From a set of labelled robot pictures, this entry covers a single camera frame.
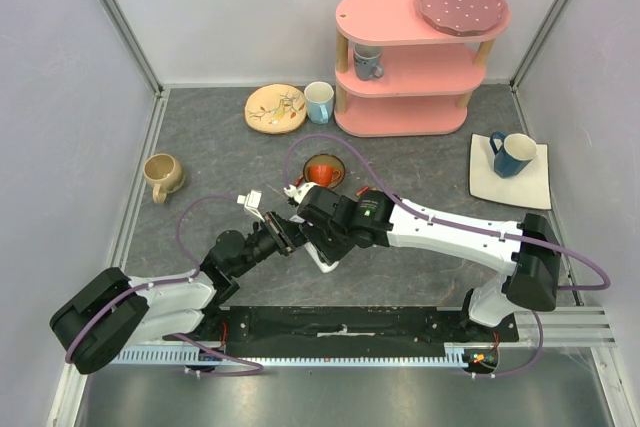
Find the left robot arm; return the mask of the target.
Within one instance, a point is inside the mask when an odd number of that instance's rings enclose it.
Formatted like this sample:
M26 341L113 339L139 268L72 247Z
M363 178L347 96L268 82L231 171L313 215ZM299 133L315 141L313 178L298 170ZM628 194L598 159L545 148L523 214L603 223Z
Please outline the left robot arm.
M234 295L236 279L258 263L303 246L301 225L297 216L268 212L247 235L222 232L200 266L186 274L144 278L105 269L53 314L49 327L81 374L102 369L127 347L167 335L211 339L220 325L211 309Z

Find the white remote control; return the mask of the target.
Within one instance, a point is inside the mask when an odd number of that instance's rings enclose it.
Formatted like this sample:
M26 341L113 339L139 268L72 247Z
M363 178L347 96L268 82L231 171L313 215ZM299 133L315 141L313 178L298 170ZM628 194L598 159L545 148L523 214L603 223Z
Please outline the white remote control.
M298 215L291 216L289 220L301 225L307 224L307 222ZM323 260L320 256L319 250L309 240L306 241L303 247L322 273L330 273L338 267L339 261L329 263L328 261Z

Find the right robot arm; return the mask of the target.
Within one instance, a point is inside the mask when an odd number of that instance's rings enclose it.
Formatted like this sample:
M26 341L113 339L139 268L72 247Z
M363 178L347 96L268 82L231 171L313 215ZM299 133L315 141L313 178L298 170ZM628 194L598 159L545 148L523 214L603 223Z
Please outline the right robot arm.
M354 247L415 248L484 265L495 276L475 288L458 315L458 328L477 341L518 309L556 308L560 255L545 247L555 236L547 220L528 214L524 221L495 223L448 214L369 190L357 200L312 182L289 186L306 249L324 272L334 270Z

